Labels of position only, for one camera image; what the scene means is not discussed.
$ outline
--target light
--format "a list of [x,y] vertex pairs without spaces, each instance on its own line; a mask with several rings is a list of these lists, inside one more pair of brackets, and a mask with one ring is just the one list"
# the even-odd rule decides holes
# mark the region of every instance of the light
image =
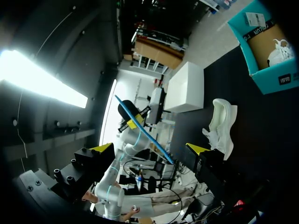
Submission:
[[81,108],[87,97],[63,84],[20,52],[5,50],[0,56],[0,80]]
[[111,87],[111,90],[110,90],[110,93],[109,93],[109,97],[108,97],[108,101],[107,101],[107,105],[106,105],[106,109],[105,109],[105,113],[104,113],[102,128],[101,128],[99,146],[103,145],[104,133],[105,133],[106,122],[107,122],[107,116],[108,116],[109,108],[110,108],[110,105],[111,105],[112,96],[114,95],[115,87],[116,87],[116,79],[113,81],[113,84],[112,84],[112,87]]
[[131,43],[133,43],[133,41],[134,41],[134,39],[135,39],[135,37],[136,37],[136,35],[137,35],[137,32],[138,32],[138,29],[135,31],[135,33],[134,33],[134,35],[133,35],[133,37],[132,37],[132,39],[131,39]]
[[93,212],[94,206],[95,206],[95,203],[92,203],[92,204],[90,205],[89,210],[90,210],[91,212]]

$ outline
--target blue stick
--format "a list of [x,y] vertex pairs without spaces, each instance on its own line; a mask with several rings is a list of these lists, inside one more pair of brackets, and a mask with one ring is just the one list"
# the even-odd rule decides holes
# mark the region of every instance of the blue stick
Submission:
[[151,140],[156,146],[157,148],[165,155],[165,157],[167,158],[167,160],[173,164],[172,159],[170,158],[170,156],[167,154],[167,152],[162,148],[162,146],[150,135],[146,132],[146,130],[139,124],[139,122],[136,120],[136,118],[131,114],[131,112],[127,109],[127,107],[124,105],[124,103],[121,101],[121,99],[119,99],[118,96],[115,95],[115,97],[117,98],[117,100],[120,102],[120,105],[123,107],[123,109],[125,110],[125,112],[129,115],[129,117],[132,119],[132,121],[135,123],[135,125],[139,128],[140,131],[142,131],[148,138],[149,140]]

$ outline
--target table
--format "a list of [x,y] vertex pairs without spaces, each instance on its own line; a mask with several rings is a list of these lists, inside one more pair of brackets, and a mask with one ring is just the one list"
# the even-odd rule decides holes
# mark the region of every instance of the table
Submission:
[[204,74],[204,109],[176,116],[171,153],[184,161],[185,143],[209,148],[202,128],[208,129],[213,99],[226,99],[238,105],[231,129],[234,150],[228,161],[248,178],[270,180],[273,191],[267,202],[274,203],[298,167],[299,88],[263,95],[249,76],[240,47],[208,66]]

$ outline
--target shoe box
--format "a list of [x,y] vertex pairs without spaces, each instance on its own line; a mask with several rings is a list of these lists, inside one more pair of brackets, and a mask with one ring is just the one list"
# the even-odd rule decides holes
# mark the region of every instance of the shoe box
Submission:
[[268,66],[269,54],[275,49],[276,41],[273,39],[280,41],[286,38],[270,12],[258,0],[246,6],[228,25],[240,43],[249,75],[263,94],[299,86],[295,58]]

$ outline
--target shoe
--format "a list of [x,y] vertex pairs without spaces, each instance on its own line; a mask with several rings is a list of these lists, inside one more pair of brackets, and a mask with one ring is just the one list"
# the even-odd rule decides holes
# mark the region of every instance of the shoe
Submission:
[[203,128],[202,133],[209,139],[211,150],[218,149],[224,153],[224,160],[227,160],[234,148],[230,138],[230,129],[237,117],[238,107],[224,99],[214,99],[213,105],[214,113],[209,125],[210,132]]
[[[273,50],[268,57],[267,62],[268,62],[269,67],[295,57],[294,51],[291,48],[291,46],[289,45],[288,41],[286,41],[286,40],[279,41],[277,39],[274,39],[274,41],[277,42],[275,44],[276,49]],[[282,42],[286,42],[285,47],[281,46]]]

